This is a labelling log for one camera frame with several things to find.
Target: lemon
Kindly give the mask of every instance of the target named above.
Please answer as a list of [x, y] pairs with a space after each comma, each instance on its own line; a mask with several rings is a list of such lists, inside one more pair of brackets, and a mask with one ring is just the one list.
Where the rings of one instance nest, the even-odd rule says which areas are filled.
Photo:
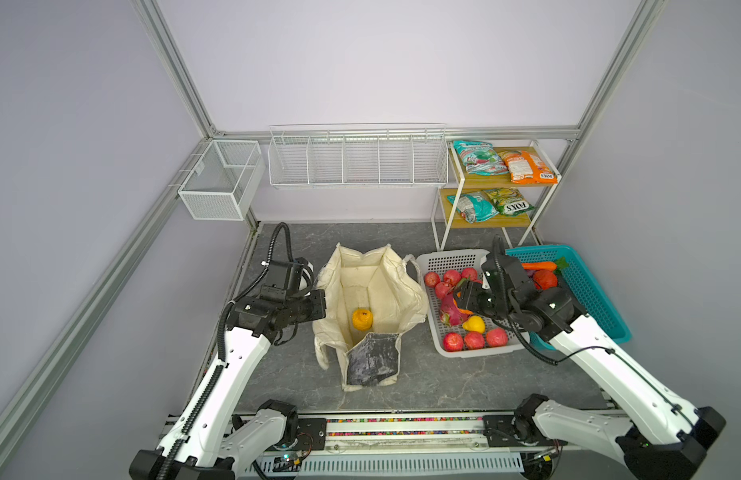
[[469, 332], [485, 333], [485, 321], [478, 315], [472, 315], [461, 326]]
[[[352, 325], [361, 332], [370, 330], [370, 327], [373, 326], [373, 313], [370, 310], [358, 308], [352, 313]], [[482, 331], [485, 331], [484, 324], [482, 325]]]

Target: basket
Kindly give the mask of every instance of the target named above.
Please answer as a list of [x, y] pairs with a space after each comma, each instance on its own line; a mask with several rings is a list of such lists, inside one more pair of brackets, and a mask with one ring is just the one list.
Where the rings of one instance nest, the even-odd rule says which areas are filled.
[[[605, 292], [602, 291], [599, 283], [584, 264], [584, 260], [570, 246], [520, 246], [507, 250], [506, 254], [518, 258], [523, 264], [553, 262], [565, 257], [569, 267], [562, 270], [562, 277], [570, 286], [578, 301], [586, 307], [591, 316], [595, 317], [600, 328], [614, 342], [624, 343], [631, 339], [631, 332], [629, 332], [626, 323], [624, 323], [610, 300], [607, 299]], [[556, 350], [555, 347], [541, 340], [535, 333], [531, 334], [531, 342], [538, 348]]]
[[277, 188], [442, 187], [448, 148], [442, 125], [273, 126], [269, 181]]
[[257, 141], [211, 140], [178, 195], [196, 220], [244, 220], [264, 170]]
[[[482, 275], [480, 268], [480, 262], [482, 257], [488, 254], [488, 250], [451, 250], [446, 252], [435, 252], [433, 254], [421, 255], [415, 259], [421, 272], [426, 274], [428, 272], [436, 272], [442, 276], [448, 270], [458, 270], [459, 272], [468, 266], [477, 270], [477, 273]], [[419, 276], [419, 283], [426, 292], [429, 298], [429, 328], [432, 330], [432, 340], [434, 341], [434, 348], [437, 349], [442, 356], [452, 358], [463, 358], [472, 356], [487, 356], [487, 355], [499, 355], [501, 353], [514, 352], [515, 350], [521, 350], [522, 344], [520, 344], [514, 333], [507, 330], [506, 333], [509, 335], [509, 342], [506, 346], [496, 346], [492, 348], [484, 348], [480, 350], [463, 350], [461, 352], [447, 352], [442, 348], [442, 339], [445, 338], [450, 332], [456, 332], [461, 336], [464, 336], [467, 331], [461, 328], [461, 326], [447, 326], [439, 321], [439, 298], [434, 294], [434, 289], [427, 287], [423, 283], [423, 277]], [[490, 330], [491, 323], [486, 323], [487, 330]], [[526, 340], [529, 339], [527, 333], [522, 333]]]

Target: candy bag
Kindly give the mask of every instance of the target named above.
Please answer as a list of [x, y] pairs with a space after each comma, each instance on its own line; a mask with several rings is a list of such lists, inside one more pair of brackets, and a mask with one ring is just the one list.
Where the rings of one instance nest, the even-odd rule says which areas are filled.
[[456, 140], [453, 148], [466, 167], [467, 174], [503, 175], [509, 173], [493, 146], [485, 141]]
[[503, 150], [499, 157], [506, 162], [513, 184], [556, 184], [557, 176], [544, 160], [524, 150]]
[[516, 188], [491, 188], [483, 190], [485, 195], [490, 198], [493, 206], [499, 211], [500, 215], [517, 216], [533, 210], [535, 207], [522, 197]]
[[[455, 200], [455, 195], [449, 195], [448, 201], [452, 204], [453, 200]], [[464, 217], [464, 220], [470, 224], [490, 220], [499, 214], [499, 211], [495, 209], [490, 198], [481, 191], [461, 195], [459, 197], [459, 203], [455, 208]]]

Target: grey marble tabletop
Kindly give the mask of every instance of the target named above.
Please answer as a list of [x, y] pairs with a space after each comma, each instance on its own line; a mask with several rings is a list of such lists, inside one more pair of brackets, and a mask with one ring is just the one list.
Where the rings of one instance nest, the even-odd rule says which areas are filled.
[[[244, 285], [259, 274], [273, 229], [273, 224], [263, 226]], [[363, 252], [391, 244], [400, 256], [435, 250], [430, 224], [293, 224], [290, 230], [294, 255], [305, 257], [316, 270], [327, 262], [338, 242]], [[508, 230], [516, 243], [520, 229]], [[447, 248], [489, 248], [497, 232], [453, 230]], [[284, 256], [284, 238], [278, 238], [274, 258], [279, 256]], [[237, 412], [254, 412], [269, 398], [293, 403], [303, 413], [511, 410], [531, 393], [541, 393], [575, 408], [606, 408], [597, 384], [574, 362], [549, 366], [524, 350], [469, 359], [445, 358], [435, 350], [426, 322], [403, 335], [399, 379], [391, 386], [344, 392], [335, 352], [329, 351], [330, 368], [322, 370], [314, 355], [311, 326], [303, 325], [293, 340], [271, 347], [261, 360], [240, 398]]]

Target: white wire basket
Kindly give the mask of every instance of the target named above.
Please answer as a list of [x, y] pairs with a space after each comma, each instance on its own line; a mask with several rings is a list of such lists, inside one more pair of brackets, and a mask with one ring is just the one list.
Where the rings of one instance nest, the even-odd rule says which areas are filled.
[[[423, 283], [423, 275], [429, 272], [436, 272], [437, 275], [442, 275], [448, 270], [458, 270], [459, 272], [466, 267], [471, 266], [477, 270], [477, 274], [482, 276], [482, 269], [480, 268], [480, 262], [482, 257], [488, 254], [488, 250], [483, 249], [469, 249], [469, 250], [451, 250], [445, 252], [434, 252], [433, 254], [424, 254], [415, 259], [421, 269], [422, 276], [419, 278], [419, 283], [423, 290], [426, 291], [426, 295], [429, 297], [429, 329], [432, 330], [432, 340], [434, 341], [434, 348], [442, 356], [451, 358], [463, 358], [472, 356], [487, 356], [487, 355], [499, 355], [501, 353], [514, 352], [515, 350], [521, 350], [524, 348], [522, 344], [517, 340], [517, 337], [510, 330], [506, 331], [509, 336], [509, 342], [506, 346], [494, 346], [488, 347], [488, 342], [485, 341], [485, 348], [479, 350], [462, 350], [460, 352], [447, 352], [442, 348], [442, 339], [445, 338], [450, 332], [456, 332], [461, 336], [466, 335], [468, 332], [461, 326], [447, 326], [439, 321], [439, 298], [434, 294], [434, 289], [429, 288]], [[492, 321], [485, 319], [485, 331], [488, 332], [495, 326]], [[525, 337], [525, 340], [530, 341], [528, 333], [521, 333]]]
[[441, 124], [271, 127], [269, 180], [278, 188], [441, 187], [448, 148]]
[[264, 170], [257, 141], [211, 140], [178, 194], [197, 220], [244, 220]]

